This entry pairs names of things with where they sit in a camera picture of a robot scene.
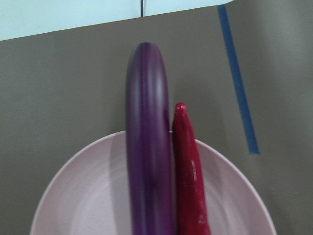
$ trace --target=blue tape strip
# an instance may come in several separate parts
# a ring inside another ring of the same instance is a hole
[[[246,140],[251,154],[260,154],[258,144],[255,138],[248,102],[246,100],[246,94],[244,84],[241,78],[239,64],[236,56],[235,46],[233,38],[231,36],[230,26],[228,22],[227,12],[225,5],[218,6],[218,12],[225,42],[225,47],[228,55],[228,61],[230,65],[231,74],[233,77],[233,83],[236,91],[237,101],[240,109],[241,118],[243,121]]]

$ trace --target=plate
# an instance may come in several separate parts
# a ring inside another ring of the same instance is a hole
[[[247,178],[197,141],[212,235],[276,235]],[[30,235],[130,235],[125,131],[79,151],[55,175],[37,207]]]

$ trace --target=gray table surface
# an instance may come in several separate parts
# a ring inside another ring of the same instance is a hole
[[[0,42],[0,234],[28,234],[47,184],[77,151],[125,129],[125,74],[156,43],[170,107],[252,182],[280,235],[313,234],[313,2],[236,0],[228,17],[260,155],[251,155],[216,7]]]

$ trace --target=purple eggplant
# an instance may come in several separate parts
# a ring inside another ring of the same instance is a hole
[[[173,235],[167,80],[150,42],[140,43],[129,61],[126,143],[133,235]]]

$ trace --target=red chili pepper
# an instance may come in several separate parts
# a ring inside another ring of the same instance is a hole
[[[186,105],[178,103],[173,121],[178,235],[211,235],[201,163]]]

